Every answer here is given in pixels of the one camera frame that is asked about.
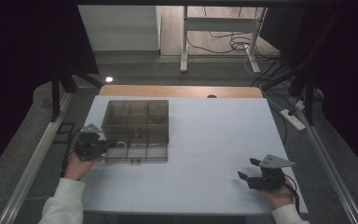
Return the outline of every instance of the person's hand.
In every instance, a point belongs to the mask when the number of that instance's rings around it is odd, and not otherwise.
[[[287,177],[286,184],[288,184],[290,187],[293,187],[292,184],[289,182]],[[280,189],[275,190],[259,190],[261,194],[266,196],[266,198],[269,200],[269,202],[272,204],[274,209],[285,206],[287,204],[294,203],[294,196],[292,192],[290,192],[289,189],[286,187],[281,187]]]
[[[81,161],[75,151],[70,152],[68,157],[68,165],[66,166],[64,178],[80,180],[91,169],[91,166],[99,161],[102,161],[103,157],[95,159],[93,161]]]

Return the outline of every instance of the wooden board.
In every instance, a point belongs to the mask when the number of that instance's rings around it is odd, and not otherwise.
[[[206,86],[138,86],[105,85],[100,95],[199,97],[215,95],[217,98],[263,98],[257,87],[206,87]]]

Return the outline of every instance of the gray floor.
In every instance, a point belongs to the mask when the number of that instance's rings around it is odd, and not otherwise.
[[[147,52],[96,52],[96,59],[102,75],[94,77],[103,79],[105,76],[112,76],[115,79],[114,84],[117,85],[249,86],[256,78],[246,71],[244,57],[236,55],[190,57],[187,74],[179,72],[178,56],[158,56]],[[262,71],[266,71],[270,64],[271,62],[260,62]],[[71,100],[64,122],[75,122],[77,127],[81,127],[98,90],[79,78],[76,78],[76,82],[81,89],[78,89]],[[290,105],[282,99],[288,97],[287,88],[285,84],[279,85],[273,89],[278,94],[269,91],[267,95],[279,107],[288,108]],[[50,91],[49,84],[35,90],[34,104],[28,116],[0,158],[0,215],[48,126],[51,116]],[[358,160],[324,118],[321,107],[322,103],[316,103],[313,107],[315,128],[358,203]],[[302,217],[311,223],[350,223],[307,134],[299,133],[285,123],[274,109],[277,109],[276,106],[271,104],[271,113],[282,141],[285,141],[288,157],[297,164],[294,168],[296,179],[310,210]],[[64,150],[64,145],[50,146],[15,223],[37,223],[44,202],[57,186]],[[104,217],[102,214],[87,212],[84,223],[104,223],[105,218],[111,223],[273,223],[270,217]]]

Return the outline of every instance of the white sleeve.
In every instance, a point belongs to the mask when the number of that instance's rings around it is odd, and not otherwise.
[[[81,224],[83,204],[81,197],[85,183],[61,178],[53,197],[43,207],[39,224]]]
[[[310,224],[301,219],[294,204],[287,204],[272,211],[276,224]]]

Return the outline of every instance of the black curtain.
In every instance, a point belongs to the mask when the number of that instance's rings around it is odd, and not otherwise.
[[[0,0],[0,155],[52,76],[99,74],[72,0]]]
[[[315,63],[324,113],[358,157],[358,0],[351,0]]]

